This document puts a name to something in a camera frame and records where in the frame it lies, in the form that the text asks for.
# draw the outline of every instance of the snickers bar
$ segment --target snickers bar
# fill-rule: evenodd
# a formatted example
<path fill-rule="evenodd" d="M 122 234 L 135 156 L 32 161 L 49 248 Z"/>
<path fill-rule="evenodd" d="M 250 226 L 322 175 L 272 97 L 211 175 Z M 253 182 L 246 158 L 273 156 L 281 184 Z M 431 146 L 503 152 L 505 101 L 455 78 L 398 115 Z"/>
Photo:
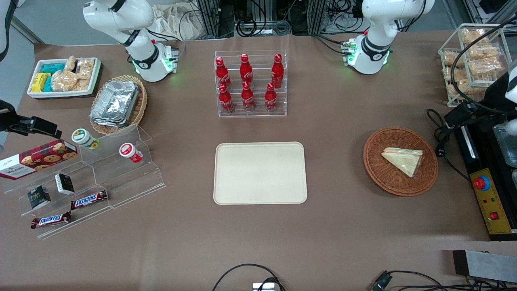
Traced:
<path fill-rule="evenodd" d="M 70 207 L 70 210 L 74 210 L 76 208 L 79 208 L 79 207 L 83 207 L 83 206 L 86 206 L 88 204 L 92 204 L 93 202 L 97 202 L 97 201 L 100 201 L 100 200 L 106 200 L 108 198 L 108 195 L 106 193 L 106 191 L 100 191 L 98 193 L 95 193 L 93 195 L 90 195 L 88 197 L 84 197 L 82 199 L 79 199 L 77 201 L 72 201 L 71 202 L 71 207 Z"/>
<path fill-rule="evenodd" d="M 70 214 L 70 211 L 68 211 L 67 213 L 64 213 L 64 214 L 45 217 L 42 219 L 35 218 L 31 222 L 31 228 L 35 229 L 35 228 L 40 228 L 42 226 L 47 226 L 47 225 L 64 224 L 64 223 L 69 223 L 71 221 L 72 221 L 72 215 Z"/>

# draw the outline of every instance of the red button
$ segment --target red button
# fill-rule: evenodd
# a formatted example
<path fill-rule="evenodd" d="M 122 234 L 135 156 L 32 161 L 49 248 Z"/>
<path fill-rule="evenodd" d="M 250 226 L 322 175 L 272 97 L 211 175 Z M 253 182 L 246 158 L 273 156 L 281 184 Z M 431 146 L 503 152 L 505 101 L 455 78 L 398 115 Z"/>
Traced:
<path fill-rule="evenodd" d="M 474 188 L 481 190 L 481 189 L 485 188 L 485 186 L 486 186 L 486 183 L 483 178 L 474 179 Z"/>

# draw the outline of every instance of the floor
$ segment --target floor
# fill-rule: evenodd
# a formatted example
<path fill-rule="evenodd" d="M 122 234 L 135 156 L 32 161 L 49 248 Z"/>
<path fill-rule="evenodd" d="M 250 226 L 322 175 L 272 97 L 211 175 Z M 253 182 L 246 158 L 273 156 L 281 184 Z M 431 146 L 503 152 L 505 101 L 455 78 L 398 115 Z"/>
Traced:
<path fill-rule="evenodd" d="M 151 4 L 165 4 L 177 0 L 148 1 Z M 468 16 L 461 0 L 448 1 L 454 17 L 460 19 L 460 23 L 467 21 Z M 116 43 L 114 39 L 92 29 L 84 21 L 82 8 L 85 2 L 86 0 L 31 0 L 26 1 L 14 15 L 45 43 L 60 46 Z M 442 0 L 436 0 L 432 10 L 422 16 L 410 31 L 452 28 Z M 5 88 L 2 99 L 18 107 L 34 66 L 34 51 L 32 44 L 16 30 L 11 29 L 10 38 L 9 54 L 0 63 L 0 76 L 3 76 L 0 79 L 0 88 Z M 0 145 L 4 144 L 6 137 L 7 133 L 0 133 Z"/>

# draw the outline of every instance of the yellow snack package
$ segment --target yellow snack package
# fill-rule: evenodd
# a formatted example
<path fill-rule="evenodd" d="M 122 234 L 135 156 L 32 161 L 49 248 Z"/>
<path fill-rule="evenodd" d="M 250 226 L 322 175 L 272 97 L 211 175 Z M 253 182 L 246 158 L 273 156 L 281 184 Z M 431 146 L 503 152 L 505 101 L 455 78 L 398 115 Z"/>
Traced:
<path fill-rule="evenodd" d="M 50 73 L 37 73 L 31 85 L 31 92 L 43 92 L 48 77 L 50 77 Z"/>

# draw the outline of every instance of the red switch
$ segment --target red switch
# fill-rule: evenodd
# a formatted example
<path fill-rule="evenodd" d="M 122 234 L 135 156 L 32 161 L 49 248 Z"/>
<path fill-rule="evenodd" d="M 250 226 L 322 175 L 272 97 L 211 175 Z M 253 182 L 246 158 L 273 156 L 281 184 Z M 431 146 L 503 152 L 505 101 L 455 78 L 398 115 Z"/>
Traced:
<path fill-rule="evenodd" d="M 490 212 L 490 219 L 491 220 L 499 219 L 499 215 L 497 214 L 497 212 Z"/>
<path fill-rule="evenodd" d="M 483 178 L 475 178 L 474 179 L 474 188 L 483 189 L 486 186 L 486 182 Z"/>

